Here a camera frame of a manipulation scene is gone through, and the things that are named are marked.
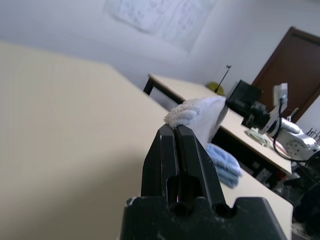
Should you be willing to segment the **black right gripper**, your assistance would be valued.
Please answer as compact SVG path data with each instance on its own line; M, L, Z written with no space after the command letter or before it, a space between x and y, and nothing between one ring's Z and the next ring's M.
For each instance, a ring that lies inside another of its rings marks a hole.
M244 112L244 103L238 99L228 98L225 103L235 113ZM246 115L241 124L247 128L263 128L270 120L270 113L266 106L260 102L256 101L251 106L247 105L245 110Z

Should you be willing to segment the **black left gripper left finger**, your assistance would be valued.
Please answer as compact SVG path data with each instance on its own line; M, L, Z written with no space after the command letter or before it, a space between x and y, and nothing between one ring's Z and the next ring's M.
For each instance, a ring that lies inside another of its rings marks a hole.
M176 200L178 175L174 131L169 125L164 124L158 129L143 163L141 196Z

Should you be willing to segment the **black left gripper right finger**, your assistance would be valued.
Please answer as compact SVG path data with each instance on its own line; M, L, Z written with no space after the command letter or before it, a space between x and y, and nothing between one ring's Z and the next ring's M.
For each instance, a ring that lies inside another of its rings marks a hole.
M179 167L179 201L193 207L196 198L205 198L211 208L226 204L225 197L211 160L194 132L179 125L174 129Z

